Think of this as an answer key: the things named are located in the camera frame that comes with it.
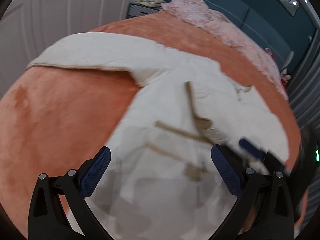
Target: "blue upholstered headboard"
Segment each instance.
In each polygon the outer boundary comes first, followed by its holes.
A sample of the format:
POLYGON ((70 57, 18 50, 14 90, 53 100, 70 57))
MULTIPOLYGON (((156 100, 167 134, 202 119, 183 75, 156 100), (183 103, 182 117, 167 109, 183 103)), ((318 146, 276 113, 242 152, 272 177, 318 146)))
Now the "blue upholstered headboard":
POLYGON ((260 47, 270 48, 280 70, 291 61, 294 52, 281 35, 255 10, 241 0, 204 0, 210 9, 222 12, 260 47))

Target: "orange blanket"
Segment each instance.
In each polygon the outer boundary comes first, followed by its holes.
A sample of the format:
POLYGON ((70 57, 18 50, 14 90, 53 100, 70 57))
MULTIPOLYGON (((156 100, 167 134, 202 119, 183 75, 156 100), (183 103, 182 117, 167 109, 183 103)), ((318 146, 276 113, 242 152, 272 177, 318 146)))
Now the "orange blanket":
MULTIPOLYGON (((294 165, 300 131, 288 102, 239 52, 165 12, 95 31, 148 38, 209 57, 240 84, 255 85, 287 133, 290 158, 286 164, 294 165)), ((0 203, 24 236, 37 176, 42 172, 60 176, 92 158, 138 90, 127 73, 33 67, 4 95, 0 101, 0 203)))

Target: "dark green wall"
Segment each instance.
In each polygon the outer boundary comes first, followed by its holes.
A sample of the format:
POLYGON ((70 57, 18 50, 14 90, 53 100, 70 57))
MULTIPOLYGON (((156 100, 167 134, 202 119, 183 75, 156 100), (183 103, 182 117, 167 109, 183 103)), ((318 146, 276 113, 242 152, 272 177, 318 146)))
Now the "dark green wall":
MULTIPOLYGON (((296 62, 303 59, 309 47, 308 36, 313 36, 316 28, 301 6, 298 8, 295 16, 292 17, 278 0, 242 1, 258 12, 280 33, 292 50, 294 50, 296 62)), ((290 72, 293 71, 292 66, 289 65, 288 68, 290 72)))

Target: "blue gripper pad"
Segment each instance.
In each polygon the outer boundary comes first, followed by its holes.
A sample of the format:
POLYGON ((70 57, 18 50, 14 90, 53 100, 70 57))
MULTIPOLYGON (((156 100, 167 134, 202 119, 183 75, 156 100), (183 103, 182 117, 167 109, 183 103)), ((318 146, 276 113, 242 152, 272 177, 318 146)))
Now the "blue gripper pad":
POLYGON ((264 160, 264 157, 266 156, 265 152, 257 149, 255 146, 253 146, 248 140, 241 139, 239 141, 239 146, 243 149, 245 149, 247 152, 252 154, 257 159, 260 159, 262 162, 264 160))
POLYGON ((111 152, 106 147, 103 152, 95 159, 86 174, 80 181, 80 196, 86 198, 92 195, 102 175, 106 171, 111 161, 111 152))
POLYGON ((217 146, 212 146, 211 148, 211 159, 229 192, 240 198, 242 194, 241 180, 217 146))

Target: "metal screw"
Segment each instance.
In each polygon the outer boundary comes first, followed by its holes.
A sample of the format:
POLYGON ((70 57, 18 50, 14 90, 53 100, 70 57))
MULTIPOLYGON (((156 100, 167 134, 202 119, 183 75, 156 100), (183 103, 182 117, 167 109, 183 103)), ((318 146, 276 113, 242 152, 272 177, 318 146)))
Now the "metal screw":
POLYGON ((47 175, 46 175, 45 173, 41 173, 41 174, 39 175, 39 179, 45 179, 46 176, 47 176, 47 175))
POLYGON ((76 174, 76 170, 70 170, 70 171, 68 171, 68 175, 69 175, 70 177, 74 176, 75 174, 76 174))
POLYGON ((246 172, 247 174, 249 174, 249 175, 254 174, 254 170, 253 170, 252 168, 246 168, 246 169, 245 169, 245 172, 246 172))
POLYGON ((276 176, 277 176, 278 178, 282 178, 282 177, 283 177, 283 174, 282 174, 281 171, 277 171, 277 172, 276 172, 276 176))

